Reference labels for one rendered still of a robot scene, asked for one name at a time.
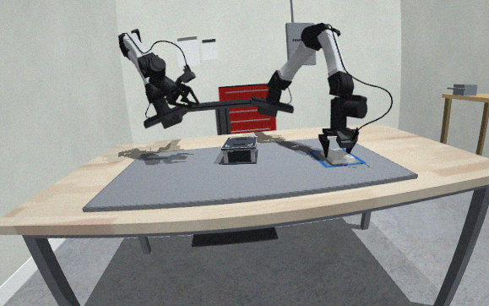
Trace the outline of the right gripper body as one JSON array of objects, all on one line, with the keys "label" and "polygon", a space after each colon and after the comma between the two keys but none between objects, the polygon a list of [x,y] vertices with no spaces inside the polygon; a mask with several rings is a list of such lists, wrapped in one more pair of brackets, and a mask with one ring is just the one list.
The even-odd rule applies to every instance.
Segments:
[{"label": "right gripper body", "polygon": [[[189,70],[188,67],[186,67],[185,69],[183,69],[183,71],[184,71],[184,74],[183,75],[185,75],[188,72],[190,72],[190,70]],[[176,82],[174,82],[173,80],[169,79],[168,77],[165,77],[160,82],[159,90],[161,90],[162,92],[164,92],[165,94],[167,94],[166,100],[168,101],[167,102],[168,104],[169,104],[171,98],[173,97],[173,95],[176,93],[175,92],[175,91],[177,91],[176,89],[181,88],[182,91],[184,91],[184,93],[185,93],[186,90],[187,90],[187,88],[189,87],[189,86],[186,86],[185,84],[181,84],[181,82],[182,82],[181,77],[183,75],[181,75],[180,77],[178,77],[177,80],[176,80]]]}]

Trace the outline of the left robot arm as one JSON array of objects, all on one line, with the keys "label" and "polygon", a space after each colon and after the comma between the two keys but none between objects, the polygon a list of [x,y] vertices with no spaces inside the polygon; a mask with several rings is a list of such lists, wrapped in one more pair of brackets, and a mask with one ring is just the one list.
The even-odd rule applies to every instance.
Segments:
[{"label": "left robot arm", "polygon": [[[332,31],[324,23],[306,27],[302,31],[302,40],[298,48],[286,64],[279,71],[276,70],[274,72],[268,82],[267,87],[269,87],[269,92],[267,98],[252,96],[252,100],[293,109],[293,106],[280,102],[281,90],[288,88],[300,67],[316,51],[323,48],[328,66],[329,94],[335,96],[334,99],[331,99],[330,114],[340,115],[340,117],[345,115],[347,117],[364,118],[367,115],[367,98],[365,96],[352,95],[354,82],[348,74],[349,71],[345,66],[340,50],[338,42],[338,36],[340,35],[339,30],[333,28]],[[344,66],[348,73],[346,73]]]}]

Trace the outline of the grey flat work surface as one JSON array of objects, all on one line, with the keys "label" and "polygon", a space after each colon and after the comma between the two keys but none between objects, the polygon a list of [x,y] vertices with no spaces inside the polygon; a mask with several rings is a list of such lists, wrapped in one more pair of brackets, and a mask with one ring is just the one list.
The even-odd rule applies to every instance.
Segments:
[{"label": "grey flat work surface", "polygon": [[418,178],[357,143],[351,154],[365,164],[327,168],[308,152],[323,150],[319,139],[259,143],[257,164],[223,165],[221,147],[141,154],[83,212],[226,205]]}]

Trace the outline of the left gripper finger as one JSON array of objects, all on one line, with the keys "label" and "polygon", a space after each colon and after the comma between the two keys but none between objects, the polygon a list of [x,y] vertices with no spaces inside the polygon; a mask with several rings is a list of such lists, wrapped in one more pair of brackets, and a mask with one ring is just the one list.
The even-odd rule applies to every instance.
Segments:
[{"label": "left gripper finger", "polygon": [[353,144],[352,148],[346,148],[346,152],[347,152],[348,154],[350,154],[350,153],[351,153],[351,150],[353,149],[353,147],[355,146],[355,144],[356,144],[356,143],[354,143],[354,144]]},{"label": "left gripper finger", "polygon": [[320,143],[321,143],[321,145],[323,147],[324,155],[327,158],[328,157],[328,153],[329,153],[329,142],[330,142],[330,140],[329,139],[321,139],[319,136],[318,136],[318,138],[319,138]]}]

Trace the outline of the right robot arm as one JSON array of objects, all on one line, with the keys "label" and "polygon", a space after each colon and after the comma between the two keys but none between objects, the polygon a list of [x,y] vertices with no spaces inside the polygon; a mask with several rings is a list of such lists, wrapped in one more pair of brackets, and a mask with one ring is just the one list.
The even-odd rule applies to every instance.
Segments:
[{"label": "right robot arm", "polygon": [[[147,118],[148,120],[146,119],[144,124],[182,109],[183,107],[170,108],[165,98],[167,95],[161,90],[158,90],[160,82],[167,77],[166,62],[153,52],[148,52],[141,42],[139,30],[131,30],[131,34],[127,36],[121,34],[118,36],[118,39],[123,56],[128,57],[139,71],[144,82],[148,101],[153,104],[157,113],[153,117],[149,117],[149,119]],[[142,52],[144,52],[144,54]],[[181,80],[183,83],[187,83],[194,78],[196,78],[194,72],[188,72],[181,77]]]}]

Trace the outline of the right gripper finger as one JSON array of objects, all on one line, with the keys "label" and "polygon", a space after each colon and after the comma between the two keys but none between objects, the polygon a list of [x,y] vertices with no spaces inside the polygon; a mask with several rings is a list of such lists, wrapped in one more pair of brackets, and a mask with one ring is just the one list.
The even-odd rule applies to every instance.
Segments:
[{"label": "right gripper finger", "polygon": [[[187,102],[188,105],[184,105],[184,104],[181,104],[181,103],[177,103],[177,99],[179,97],[179,95],[182,96],[182,98]],[[192,103],[190,102],[190,100],[186,97],[186,95],[184,94],[184,92],[182,91],[181,88],[178,88],[176,93],[173,95],[173,97],[171,98],[170,102],[169,102],[170,105],[173,105],[173,106],[178,106],[178,107],[186,107],[186,108],[191,108],[193,105]]]},{"label": "right gripper finger", "polygon": [[[190,86],[187,88],[187,90],[186,90],[186,92],[184,94],[186,96],[188,96],[189,92],[192,95],[193,99],[196,101],[196,102],[193,102],[193,101],[190,101],[190,102],[192,103],[192,105],[198,106],[199,101],[198,101],[197,97],[194,95],[193,90],[192,90],[192,88]],[[183,98],[180,101],[186,103],[186,101]]]}]

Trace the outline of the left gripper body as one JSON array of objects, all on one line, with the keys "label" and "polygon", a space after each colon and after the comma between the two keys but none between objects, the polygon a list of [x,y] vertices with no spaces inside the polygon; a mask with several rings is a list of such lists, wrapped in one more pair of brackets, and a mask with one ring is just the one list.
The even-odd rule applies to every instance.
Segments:
[{"label": "left gripper body", "polygon": [[327,139],[327,136],[339,136],[340,140],[353,140],[358,139],[359,131],[355,129],[346,128],[347,117],[343,115],[330,114],[330,128],[322,128],[322,133],[318,136],[321,139]]}]

